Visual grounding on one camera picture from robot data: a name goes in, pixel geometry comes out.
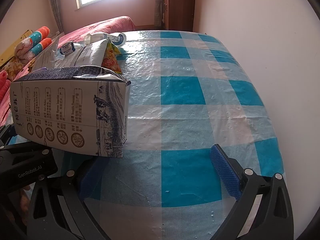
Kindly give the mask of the grey curtain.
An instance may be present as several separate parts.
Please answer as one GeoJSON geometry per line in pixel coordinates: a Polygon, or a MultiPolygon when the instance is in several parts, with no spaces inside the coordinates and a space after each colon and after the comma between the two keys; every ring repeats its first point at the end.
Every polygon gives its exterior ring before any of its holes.
{"type": "Polygon", "coordinates": [[[49,0],[52,8],[53,16],[57,24],[60,33],[63,33],[62,16],[61,16],[61,6],[60,0],[49,0]]]}

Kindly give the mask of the white yogurt bottle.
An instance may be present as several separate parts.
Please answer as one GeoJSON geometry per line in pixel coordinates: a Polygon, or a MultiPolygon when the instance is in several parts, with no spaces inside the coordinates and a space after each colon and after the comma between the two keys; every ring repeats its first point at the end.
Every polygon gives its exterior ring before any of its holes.
{"type": "Polygon", "coordinates": [[[126,42],[126,35],[124,33],[119,33],[117,36],[114,36],[102,32],[87,34],[84,37],[84,44],[89,45],[100,40],[110,40],[115,46],[122,47],[126,42]]]}
{"type": "Polygon", "coordinates": [[[76,43],[76,42],[67,42],[65,44],[63,44],[61,47],[60,47],[60,54],[62,55],[70,55],[71,53],[79,50],[80,48],[82,48],[83,45],[79,44],[79,43],[76,43]]]}

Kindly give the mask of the yellow oatmeal snack packet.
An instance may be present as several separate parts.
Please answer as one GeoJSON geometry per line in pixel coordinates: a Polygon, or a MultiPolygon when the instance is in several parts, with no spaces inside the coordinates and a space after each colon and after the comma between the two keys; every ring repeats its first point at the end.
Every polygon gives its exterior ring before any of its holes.
{"type": "Polygon", "coordinates": [[[120,50],[108,40],[101,66],[110,69],[117,74],[122,74],[122,70],[117,60],[118,55],[121,55],[120,50]]]}

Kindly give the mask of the pink bed cover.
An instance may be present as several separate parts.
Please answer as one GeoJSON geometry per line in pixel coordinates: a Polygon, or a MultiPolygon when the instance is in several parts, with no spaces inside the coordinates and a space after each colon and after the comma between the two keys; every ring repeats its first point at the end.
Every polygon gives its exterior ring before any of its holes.
{"type": "MultiPolygon", "coordinates": [[[[122,33],[127,31],[135,30],[135,25],[133,20],[129,16],[119,16],[105,21],[100,21],[82,27],[71,33],[68,33],[61,38],[59,38],[60,48],[66,42],[80,42],[84,40],[87,34],[104,32],[104,33],[122,33]]],[[[10,89],[7,88],[5,93],[1,93],[1,125],[4,125],[9,116],[10,109],[10,89]]]]}

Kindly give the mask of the white blue milk carton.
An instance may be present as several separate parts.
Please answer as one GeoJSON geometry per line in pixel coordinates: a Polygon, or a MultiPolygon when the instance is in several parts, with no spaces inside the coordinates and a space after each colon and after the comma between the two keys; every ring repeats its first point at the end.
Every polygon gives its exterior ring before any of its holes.
{"type": "Polygon", "coordinates": [[[121,158],[130,85],[99,66],[33,71],[10,86],[15,131],[59,150],[121,158]]]}

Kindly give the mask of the rolled colourful quilt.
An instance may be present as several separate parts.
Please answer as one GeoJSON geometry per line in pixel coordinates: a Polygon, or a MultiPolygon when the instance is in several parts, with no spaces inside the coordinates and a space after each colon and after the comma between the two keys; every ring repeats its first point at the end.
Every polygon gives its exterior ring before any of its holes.
{"type": "Polygon", "coordinates": [[[49,33],[50,29],[47,26],[37,29],[16,46],[14,55],[23,64],[27,64],[52,43],[52,39],[48,37],[49,33]]]}

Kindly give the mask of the silver foil snack bag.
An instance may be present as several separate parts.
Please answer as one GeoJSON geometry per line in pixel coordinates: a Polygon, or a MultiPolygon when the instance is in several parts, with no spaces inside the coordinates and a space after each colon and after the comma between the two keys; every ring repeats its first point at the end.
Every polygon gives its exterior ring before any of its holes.
{"type": "Polygon", "coordinates": [[[30,62],[31,71],[43,67],[47,69],[65,68],[74,66],[94,65],[101,66],[107,48],[108,41],[101,40],[89,45],[75,44],[75,51],[69,55],[62,55],[54,42],[41,52],[33,63],[30,62]]]}

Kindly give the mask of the blue checkered tablecloth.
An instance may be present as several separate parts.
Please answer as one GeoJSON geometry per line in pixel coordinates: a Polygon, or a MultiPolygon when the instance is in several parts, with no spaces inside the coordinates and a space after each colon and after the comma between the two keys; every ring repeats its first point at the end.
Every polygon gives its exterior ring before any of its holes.
{"type": "Polygon", "coordinates": [[[131,81],[123,157],[86,204],[111,239],[210,239],[234,199],[209,152],[219,144],[255,173],[283,173],[271,119],[250,79],[214,37],[133,31],[118,59],[131,81]]]}

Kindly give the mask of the brown wooden cabinet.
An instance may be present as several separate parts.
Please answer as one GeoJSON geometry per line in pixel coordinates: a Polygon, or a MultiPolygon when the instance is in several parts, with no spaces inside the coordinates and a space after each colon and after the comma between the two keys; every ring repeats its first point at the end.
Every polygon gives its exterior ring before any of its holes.
{"type": "Polygon", "coordinates": [[[195,0],[163,0],[165,30],[193,31],[195,0]]]}

